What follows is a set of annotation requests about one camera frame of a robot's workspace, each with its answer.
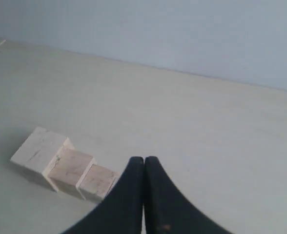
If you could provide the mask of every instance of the light blue wall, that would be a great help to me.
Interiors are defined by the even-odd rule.
[[[0,0],[0,37],[287,89],[287,0]]]

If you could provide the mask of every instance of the white tabletop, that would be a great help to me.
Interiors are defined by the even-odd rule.
[[[117,172],[131,156],[158,156],[184,195],[235,234],[287,233],[287,92],[7,41],[0,234],[59,233],[94,207],[14,170],[10,157],[37,126]]]

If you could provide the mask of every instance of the light wooden block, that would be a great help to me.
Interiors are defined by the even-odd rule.
[[[20,169],[28,180],[58,191],[48,174],[64,149],[74,149],[69,138],[37,127],[10,161],[21,166]]]
[[[85,199],[78,187],[93,164],[96,164],[93,156],[66,149],[48,177],[60,191]]]
[[[79,191],[86,200],[100,202],[108,194],[116,178],[116,172],[99,165],[92,165],[80,184]]]

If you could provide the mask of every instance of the wooden cube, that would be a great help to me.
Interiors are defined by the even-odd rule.
[[[79,186],[79,191],[86,200],[100,202],[108,194],[117,173],[107,168],[92,165]]]
[[[37,127],[10,161],[21,166],[28,180],[58,191],[47,175],[55,167],[64,149],[74,149],[69,138]]]
[[[60,191],[84,199],[78,187],[93,164],[96,164],[93,156],[65,149],[48,177]]]

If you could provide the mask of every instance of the block face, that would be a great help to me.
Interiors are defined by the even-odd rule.
[[[117,174],[107,168],[92,165],[79,186],[86,200],[101,201],[109,192]]]
[[[57,191],[57,187],[47,177],[47,174],[59,160],[59,154],[66,147],[73,147],[67,137],[37,127],[10,161],[24,167],[25,172],[28,169],[27,174],[34,182],[41,185],[48,182],[52,189]]]
[[[60,191],[80,197],[78,187],[90,167],[96,161],[93,156],[79,151],[64,149],[55,167],[48,174],[48,177]]]

